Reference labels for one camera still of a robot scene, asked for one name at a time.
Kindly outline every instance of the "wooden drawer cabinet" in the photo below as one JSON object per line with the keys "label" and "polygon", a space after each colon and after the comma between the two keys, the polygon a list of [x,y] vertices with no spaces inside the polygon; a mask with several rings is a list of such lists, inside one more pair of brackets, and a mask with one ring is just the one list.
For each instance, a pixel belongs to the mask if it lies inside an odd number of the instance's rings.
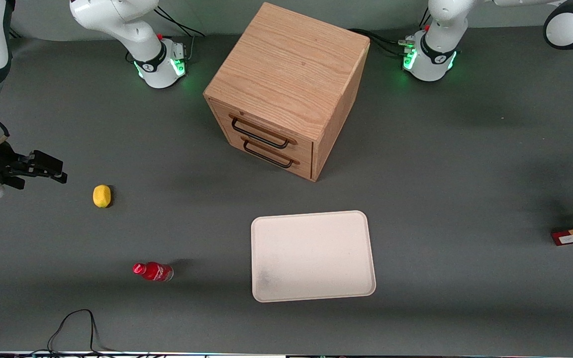
{"label": "wooden drawer cabinet", "polygon": [[316,181],[368,48],[364,36],[265,2],[204,97],[233,147]]}

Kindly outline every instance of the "gray table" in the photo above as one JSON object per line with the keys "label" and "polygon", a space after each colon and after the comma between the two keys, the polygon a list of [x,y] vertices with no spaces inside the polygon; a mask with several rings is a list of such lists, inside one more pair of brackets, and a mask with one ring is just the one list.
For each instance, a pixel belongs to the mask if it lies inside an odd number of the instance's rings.
{"label": "gray table", "polygon": [[[573,246],[548,234],[573,224],[573,52],[540,28],[473,29],[425,84],[373,46],[310,183],[230,148],[205,104],[236,39],[198,39],[165,90],[115,41],[19,43],[0,120],[70,180],[0,200],[0,350],[41,348],[90,308],[123,351],[573,356]],[[369,218],[375,293],[254,301],[253,218],[344,209]],[[148,260],[175,263],[173,281],[132,274]],[[73,317],[55,347],[84,351],[88,327]]]}

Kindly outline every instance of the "drawer handle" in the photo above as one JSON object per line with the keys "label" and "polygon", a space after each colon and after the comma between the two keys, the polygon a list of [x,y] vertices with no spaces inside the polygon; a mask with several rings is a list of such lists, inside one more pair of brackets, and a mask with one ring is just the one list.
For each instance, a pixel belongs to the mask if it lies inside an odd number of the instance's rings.
{"label": "drawer handle", "polygon": [[278,161],[275,161],[274,159],[271,159],[267,156],[264,156],[264,155],[256,152],[255,150],[251,150],[251,149],[247,148],[248,144],[249,144],[249,141],[245,141],[245,144],[243,145],[243,148],[246,150],[246,152],[253,154],[254,156],[259,157],[261,159],[264,159],[265,161],[268,161],[272,165],[277,165],[280,168],[284,168],[284,169],[291,168],[291,165],[293,165],[293,159],[289,160],[288,164],[284,165]]}
{"label": "drawer handle", "polygon": [[236,130],[237,132],[241,132],[242,134],[246,134],[247,136],[250,136],[254,140],[261,141],[262,143],[264,143],[266,145],[270,145],[271,147],[276,148],[276,149],[284,149],[287,147],[287,145],[288,145],[287,139],[285,139],[284,144],[273,143],[272,141],[266,140],[262,137],[259,137],[255,134],[253,134],[252,132],[245,131],[245,129],[242,129],[240,127],[236,127],[236,123],[238,122],[238,118],[236,118],[235,116],[232,116],[232,115],[229,115],[229,116],[231,118],[233,118],[233,120],[231,121],[231,126],[234,127],[234,130]]}

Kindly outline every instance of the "red bottle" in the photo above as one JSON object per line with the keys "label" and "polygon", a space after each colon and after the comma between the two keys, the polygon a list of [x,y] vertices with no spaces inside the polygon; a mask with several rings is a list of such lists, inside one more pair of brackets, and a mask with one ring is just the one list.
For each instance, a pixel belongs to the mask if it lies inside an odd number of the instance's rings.
{"label": "red bottle", "polygon": [[134,265],[132,271],[150,281],[169,281],[174,276],[174,269],[170,265],[163,265],[153,261],[147,264],[138,263]]}

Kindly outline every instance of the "white tray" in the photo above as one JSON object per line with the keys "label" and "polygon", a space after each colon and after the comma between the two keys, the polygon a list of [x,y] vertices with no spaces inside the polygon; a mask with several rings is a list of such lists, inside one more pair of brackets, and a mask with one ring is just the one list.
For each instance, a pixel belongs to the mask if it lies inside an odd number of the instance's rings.
{"label": "white tray", "polygon": [[371,239],[361,211],[259,217],[251,242],[252,291],[259,302],[375,291]]}

